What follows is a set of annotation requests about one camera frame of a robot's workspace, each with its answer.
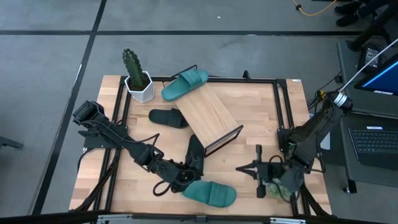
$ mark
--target potted cactus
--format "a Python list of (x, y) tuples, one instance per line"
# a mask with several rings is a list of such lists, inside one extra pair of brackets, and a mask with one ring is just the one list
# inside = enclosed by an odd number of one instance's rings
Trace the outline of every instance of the potted cactus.
[(142, 71), (137, 55), (130, 49), (124, 49), (123, 61), (129, 72), (129, 76), (124, 82), (132, 97), (141, 103), (153, 99), (154, 83), (150, 79), (148, 72)]

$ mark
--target white cable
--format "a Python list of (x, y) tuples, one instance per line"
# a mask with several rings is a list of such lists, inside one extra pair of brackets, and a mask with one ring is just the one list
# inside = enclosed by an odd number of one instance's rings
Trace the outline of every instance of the white cable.
[(339, 92), (343, 91), (353, 80), (355, 77), (357, 77), (362, 70), (364, 70), (374, 59), (378, 58), (378, 56), (380, 56), (380, 54), (382, 54), (383, 52), (385, 52), (389, 47), (393, 46), (396, 42), (398, 42), (398, 39), (396, 39), (395, 41), (393, 41), (393, 43), (391, 43), (390, 45), (388, 45), (385, 49), (383, 49), (382, 51), (380, 51), (380, 53), (378, 53), (376, 56), (374, 56), (374, 58), (372, 58), (372, 60), (370, 60), (365, 66), (363, 66), (361, 69), (359, 69), (359, 71), (343, 86), (341, 87), (341, 89), (339, 90)]

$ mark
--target monitor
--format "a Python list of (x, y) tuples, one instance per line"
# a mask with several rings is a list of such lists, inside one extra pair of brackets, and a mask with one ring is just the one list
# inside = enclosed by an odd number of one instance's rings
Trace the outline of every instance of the monitor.
[(378, 72), (359, 81), (355, 88), (398, 95), (398, 54), (386, 61)]

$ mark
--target wooden box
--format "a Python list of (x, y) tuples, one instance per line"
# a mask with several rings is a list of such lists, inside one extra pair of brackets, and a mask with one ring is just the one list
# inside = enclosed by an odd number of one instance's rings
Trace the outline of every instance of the wooden box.
[(243, 129), (207, 83), (175, 100), (175, 104), (205, 147), (205, 157), (236, 139)]

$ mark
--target cactus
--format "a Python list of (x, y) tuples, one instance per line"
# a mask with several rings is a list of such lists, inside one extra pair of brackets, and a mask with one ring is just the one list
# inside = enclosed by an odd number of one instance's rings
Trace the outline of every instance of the cactus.
[(129, 72), (131, 86), (142, 91), (148, 85), (147, 77), (142, 73), (142, 68), (137, 55), (130, 49), (123, 50), (123, 61)]

